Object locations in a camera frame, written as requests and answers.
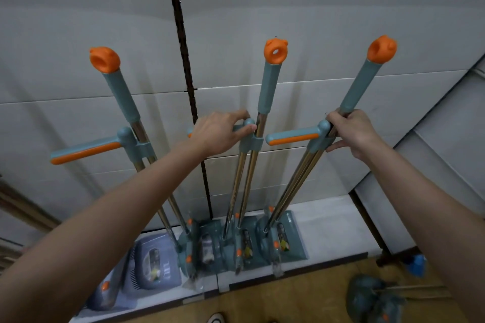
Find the person's right hand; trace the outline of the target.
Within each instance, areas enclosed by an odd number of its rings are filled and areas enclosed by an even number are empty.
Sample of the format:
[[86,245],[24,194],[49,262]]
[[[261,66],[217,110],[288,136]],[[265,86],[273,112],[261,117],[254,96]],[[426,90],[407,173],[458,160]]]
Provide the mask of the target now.
[[347,117],[332,111],[326,119],[333,124],[337,136],[350,145],[349,149],[353,157],[358,160],[368,162],[372,152],[385,145],[369,117],[360,109],[354,110]]

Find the person's right forearm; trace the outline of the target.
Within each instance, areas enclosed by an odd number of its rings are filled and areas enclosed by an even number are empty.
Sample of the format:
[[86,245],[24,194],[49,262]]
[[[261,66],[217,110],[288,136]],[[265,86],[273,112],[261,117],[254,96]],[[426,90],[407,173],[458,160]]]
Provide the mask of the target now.
[[470,322],[485,323],[485,220],[379,140],[361,149],[386,197]]

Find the black slotted shelf upright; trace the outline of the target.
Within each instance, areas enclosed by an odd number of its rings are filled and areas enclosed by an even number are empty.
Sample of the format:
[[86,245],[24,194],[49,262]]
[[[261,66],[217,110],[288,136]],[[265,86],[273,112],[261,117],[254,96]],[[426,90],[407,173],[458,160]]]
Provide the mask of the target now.
[[173,7],[176,32],[177,32],[178,41],[179,41],[179,50],[180,50],[183,71],[184,71],[186,92],[189,97],[191,119],[192,119],[192,124],[195,125],[199,116],[197,112],[197,102],[195,97],[196,88],[193,85],[193,79],[192,79],[192,73],[191,73],[191,63],[190,63],[189,50],[187,45],[186,31],[184,26],[183,10],[181,7],[181,0],[171,0],[171,2]]

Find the grey-blue dustpan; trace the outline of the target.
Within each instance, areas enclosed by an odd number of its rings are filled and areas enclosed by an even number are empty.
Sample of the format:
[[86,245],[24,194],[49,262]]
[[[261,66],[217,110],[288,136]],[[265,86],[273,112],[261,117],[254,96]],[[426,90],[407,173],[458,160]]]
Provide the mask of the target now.
[[178,254],[170,237],[164,233],[137,240],[130,250],[123,293],[135,299],[181,285]]

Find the teal mop with orange cap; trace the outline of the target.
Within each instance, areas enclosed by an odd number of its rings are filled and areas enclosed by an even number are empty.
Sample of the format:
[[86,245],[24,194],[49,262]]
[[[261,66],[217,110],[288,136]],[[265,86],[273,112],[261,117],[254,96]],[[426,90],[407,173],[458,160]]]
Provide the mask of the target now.
[[[89,58],[92,66],[102,73],[130,126],[121,128],[112,137],[54,151],[51,153],[50,162],[53,165],[62,165],[123,148],[136,171],[141,172],[145,169],[143,160],[147,159],[149,164],[153,164],[157,161],[157,156],[142,124],[138,108],[124,80],[120,69],[120,58],[115,51],[102,46],[91,48]],[[217,276],[217,259],[209,259],[209,257],[216,257],[216,255],[213,255],[214,247],[209,243],[209,234],[202,234],[201,223],[192,218],[184,219],[173,194],[167,197],[167,201],[182,227],[183,232],[178,239],[162,207],[159,208],[157,213],[165,226],[169,240],[175,248],[179,268],[193,284],[203,277]]]
[[[337,109],[341,116],[346,118],[354,111],[380,68],[389,62],[396,52],[397,42],[386,35],[371,43],[365,62]],[[266,211],[265,216],[257,223],[259,246],[262,251],[269,252],[272,271],[276,278],[284,274],[283,263],[308,259],[295,217],[287,209],[324,151],[335,142],[337,135],[336,127],[324,119],[313,127],[277,132],[265,138],[270,146],[308,141],[306,150],[278,203]]]
[[260,245],[257,216],[246,216],[252,180],[258,155],[263,145],[263,134],[270,113],[282,63],[288,55],[288,41],[273,38],[264,47],[264,72],[258,98],[257,120],[245,119],[234,125],[233,131],[255,124],[256,130],[239,142],[238,164],[225,222],[220,220],[191,221],[190,233],[180,240],[185,242],[179,252],[179,265],[187,277],[200,274],[216,275],[226,271],[241,271],[275,264],[270,247]]

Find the person's left hand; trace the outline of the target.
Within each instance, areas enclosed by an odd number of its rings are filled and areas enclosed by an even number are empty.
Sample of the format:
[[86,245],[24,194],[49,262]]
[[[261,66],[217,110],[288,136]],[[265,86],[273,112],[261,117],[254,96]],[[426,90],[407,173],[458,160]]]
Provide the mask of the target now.
[[237,143],[232,141],[233,126],[248,118],[249,112],[245,109],[213,112],[197,120],[189,142],[197,148],[202,159],[222,154]]

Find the white shelf base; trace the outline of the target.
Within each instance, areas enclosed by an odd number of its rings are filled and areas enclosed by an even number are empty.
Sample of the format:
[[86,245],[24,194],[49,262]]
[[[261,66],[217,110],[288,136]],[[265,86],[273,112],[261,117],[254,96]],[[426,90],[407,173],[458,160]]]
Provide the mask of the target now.
[[[251,211],[246,216],[257,216],[259,221],[268,210]],[[287,211],[291,211],[295,217],[308,259],[283,263],[282,277],[367,259],[382,251],[349,195],[290,204]],[[182,229],[175,229],[180,237]],[[164,233],[145,233],[138,240]],[[203,277],[195,284],[181,269],[180,273],[182,285],[177,288],[135,299],[123,293],[130,302],[125,310],[96,312],[89,310],[85,304],[70,323],[124,321],[276,279],[272,265],[241,271],[238,275],[234,271],[226,271],[217,276]]]

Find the small blue object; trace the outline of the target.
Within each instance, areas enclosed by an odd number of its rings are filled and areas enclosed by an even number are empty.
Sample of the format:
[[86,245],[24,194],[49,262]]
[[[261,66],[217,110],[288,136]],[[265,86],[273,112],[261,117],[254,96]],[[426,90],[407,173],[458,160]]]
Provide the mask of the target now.
[[424,254],[416,254],[402,260],[405,270],[415,277],[424,277],[427,267],[427,259]]

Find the person's left forearm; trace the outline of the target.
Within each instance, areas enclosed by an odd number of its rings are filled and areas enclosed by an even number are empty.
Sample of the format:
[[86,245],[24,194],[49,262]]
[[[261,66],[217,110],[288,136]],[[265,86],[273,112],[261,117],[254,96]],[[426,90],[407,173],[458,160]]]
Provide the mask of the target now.
[[193,134],[45,235],[0,277],[0,323],[69,323],[205,156]]

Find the grey-blue mop head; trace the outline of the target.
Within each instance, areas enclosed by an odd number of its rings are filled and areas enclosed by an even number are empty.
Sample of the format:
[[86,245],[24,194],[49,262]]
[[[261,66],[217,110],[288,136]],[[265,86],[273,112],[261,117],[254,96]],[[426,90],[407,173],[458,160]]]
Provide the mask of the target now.
[[128,263],[128,254],[115,265],[106,277],[97,285],[87,300],[89,310],[106,312],[111,310],[125,310],[129,307],[129,299],[122,292],[123,282]]

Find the brown wooden shelf edge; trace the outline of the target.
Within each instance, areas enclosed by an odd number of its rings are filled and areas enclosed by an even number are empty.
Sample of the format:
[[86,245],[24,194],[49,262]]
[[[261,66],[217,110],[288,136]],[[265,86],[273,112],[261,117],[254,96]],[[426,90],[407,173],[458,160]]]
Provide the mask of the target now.
[[0,175],[0,211],[35,230],[26,245],[0,237],[0,275],[62,222],[9,185]]

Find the teal mop lying flat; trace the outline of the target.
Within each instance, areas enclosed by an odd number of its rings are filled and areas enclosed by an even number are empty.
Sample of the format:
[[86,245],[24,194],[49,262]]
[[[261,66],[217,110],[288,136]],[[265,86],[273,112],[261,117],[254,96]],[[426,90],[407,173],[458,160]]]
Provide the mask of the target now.
[[407,303],[448,299],[444,285],[398,285],[359,274],[349,281],[345,307],[353,323],[402,323]]

